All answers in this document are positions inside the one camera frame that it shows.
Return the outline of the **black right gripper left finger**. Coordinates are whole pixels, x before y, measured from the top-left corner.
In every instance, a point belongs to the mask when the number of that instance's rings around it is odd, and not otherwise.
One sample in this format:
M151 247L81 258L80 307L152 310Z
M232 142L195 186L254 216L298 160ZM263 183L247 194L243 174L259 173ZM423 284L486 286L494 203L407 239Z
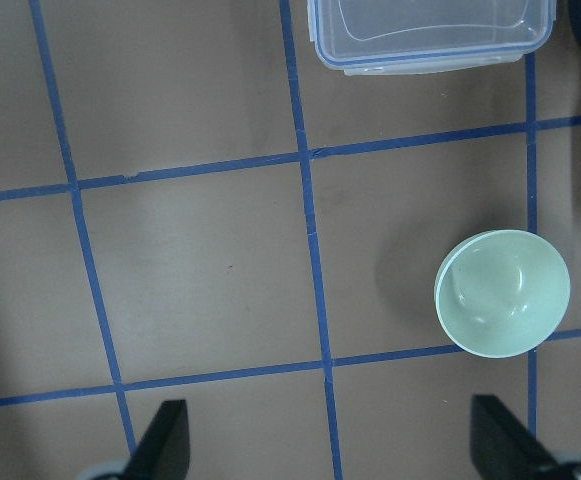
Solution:
M179 479L189 472L187 402L161 403L139 445L122 470L124 479Z

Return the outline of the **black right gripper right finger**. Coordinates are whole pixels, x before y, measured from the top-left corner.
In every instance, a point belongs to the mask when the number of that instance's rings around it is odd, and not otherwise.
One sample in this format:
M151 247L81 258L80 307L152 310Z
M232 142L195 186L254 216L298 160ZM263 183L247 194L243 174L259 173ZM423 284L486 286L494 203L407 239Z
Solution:
M471 399L471 461L481 479L539 479L556 459L495 395Z

